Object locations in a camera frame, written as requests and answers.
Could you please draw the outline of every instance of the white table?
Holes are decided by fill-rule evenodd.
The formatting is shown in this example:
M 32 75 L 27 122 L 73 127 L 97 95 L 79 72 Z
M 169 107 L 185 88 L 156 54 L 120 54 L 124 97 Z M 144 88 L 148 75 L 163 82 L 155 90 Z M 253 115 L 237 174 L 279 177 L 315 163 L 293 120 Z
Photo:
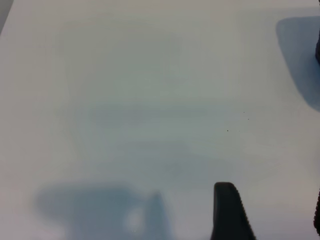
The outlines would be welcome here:
M 259 239 L 318 239 L 317 16 L 316 0 L 14 0 L 0 238 L 209 239 L 228 181 Z

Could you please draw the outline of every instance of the black object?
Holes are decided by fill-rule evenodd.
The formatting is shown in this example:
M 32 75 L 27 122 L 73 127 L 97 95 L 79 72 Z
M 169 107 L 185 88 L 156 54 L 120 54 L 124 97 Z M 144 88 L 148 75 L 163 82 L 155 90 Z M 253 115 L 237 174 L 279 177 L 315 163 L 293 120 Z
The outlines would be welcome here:
M 236 187 L 230 182 L 214 185 L 213 231 L 210 240 L 257 240 Z
M 315 47 L 315 58 L 318 61 L 318 63 L 320 64 L 320 31 L 319 31 L 318 42 Z
M 314 214 L 314 219 L 313 219 L 313 226 L 316 229 L 316 232 L 318 233 L 318 235 L 320 236 L 320 192 L 319 192 L 319 196 L 318 196 L 318 202 L 316 203 L 316 207 L 315 207 L 315 214 Z

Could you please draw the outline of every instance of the white surface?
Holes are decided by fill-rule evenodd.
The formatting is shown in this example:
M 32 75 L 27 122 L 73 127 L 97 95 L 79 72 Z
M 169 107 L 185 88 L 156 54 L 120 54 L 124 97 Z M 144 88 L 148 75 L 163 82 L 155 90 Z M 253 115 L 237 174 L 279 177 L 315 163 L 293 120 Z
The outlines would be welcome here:
M 318 5 L 14 0 L 0 36 L 0 238 L 129 239 L 81 226 L 108 225 L 94 215 L 122 207 L 104 201 L 117 186 L 162 195 L 162 239 L 208 239 L 213 185 L 231 181 L 259 239 L 318 239 L 320 112 L 276 34 Z M 155 202 L 142 208 L 162 219 Z

